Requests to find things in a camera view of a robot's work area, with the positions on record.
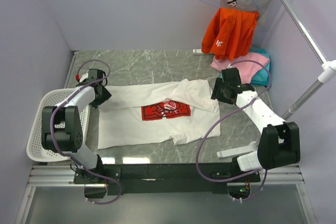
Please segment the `silver rod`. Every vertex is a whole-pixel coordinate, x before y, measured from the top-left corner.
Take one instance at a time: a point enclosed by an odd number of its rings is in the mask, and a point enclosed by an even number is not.
[[[323,83],[316,80],[312,86],[290,107],[282,118],[288,120],[309,98],[311,98],[321,87]]]
[[[305,25],[302,23],[299,15],[293,8],[291,2],[289,0],[280,0],[280,1],[282,2],[283,6],[286,8],[288,14],[293,19],[296,26],[299,28],[300,32],[302,33],[302,35],[308,42],[309,46],[313,50],[314,54],[316,55],[320,63],[324,64],[328,62],[328,59],[323,55],[323,52],[321,51],[321,49],[319,48],[315,40],[312,38],[312,36],[309,34],[310,32],[306,29]]]

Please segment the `white laundry basket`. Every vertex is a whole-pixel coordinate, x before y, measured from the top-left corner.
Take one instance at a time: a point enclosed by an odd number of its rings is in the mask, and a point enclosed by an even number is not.
[[[31,128],[28,144],[27,144],[27,155],[30,159],[37,162],[57,162],[67,160],[68,157],[63,157],[58,153],[52,151],[47,151],[43,149],[41,144],[41,121],[42,121],[42,109],[45,106],[54,106],[57,103],[63,101],[66,97],[71,95],[75,89],[58,89],[47,93],[41,100],[38,107],[33,127]],[[90,108],[86,106],[85,109],[80,113],[80,123],[83,130],[83,142],[86,141],[86,136],[88,133],[89,125],[89,115]]]

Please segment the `white wall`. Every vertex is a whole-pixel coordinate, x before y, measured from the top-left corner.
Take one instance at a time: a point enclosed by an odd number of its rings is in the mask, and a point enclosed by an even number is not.
[[[336,51],[335,0],[291,0],[330,60]],[[265,47],[274,77],[270,98],[282,114],[321,73],[319,61],[287,13],[279,15]],[[300,167],[319,223],[335,223],[336,80],[322,87],[292,118],[300,127]]]
[[[217,11],[198,0],[46,2],[72,50],[199,48]],[[279,8],[275,1],[270,21]],[[269,24],[257,29],[255,44],[263,41]]]
[[[43,0],[0,6],[0,222],[10,224],[32,166],[26,144],[38,104],[64,85],[71,52]]]

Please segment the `cartoon character print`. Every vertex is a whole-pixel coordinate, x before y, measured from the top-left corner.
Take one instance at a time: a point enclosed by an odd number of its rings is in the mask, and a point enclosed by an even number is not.
[[[230,7],[236,7],[237,0],[227,0],[227,5]]]

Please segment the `gray marble surface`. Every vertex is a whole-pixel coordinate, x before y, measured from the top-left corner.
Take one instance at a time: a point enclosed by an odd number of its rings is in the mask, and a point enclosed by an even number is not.
[[[196,56],[191,50],[146,50],[146,51],[80,51],[75,54],[67,87],[74,87],[75,75],[79,67],[90,59],[101,59],[111,67],[108,85],[126,86],[136,84],[162,83],[205,79],[211,87],[219,72],[210,67],[212,56]],[[83,66],[80,74],[89,68],[96,67],[107,71],[99,62],[90,62]],[[267,93],[261,98],[270,106]],[[219,103],[221,116],[236,109],[234,105]],[[172,140],[159,144],[132,145],[112,147],[98,150],[99,111],[91,109],[86,145],[99,154],[104,163],[193,163],[199,140],[185,145],[174,145]],[[225,162],[228,159],[218,158],[217,151],[248,145],[256,141],[260,133],[244,112],[239,112],[224,120],[220,125],[221,136],[206,140],[203,145],[200,161]]]

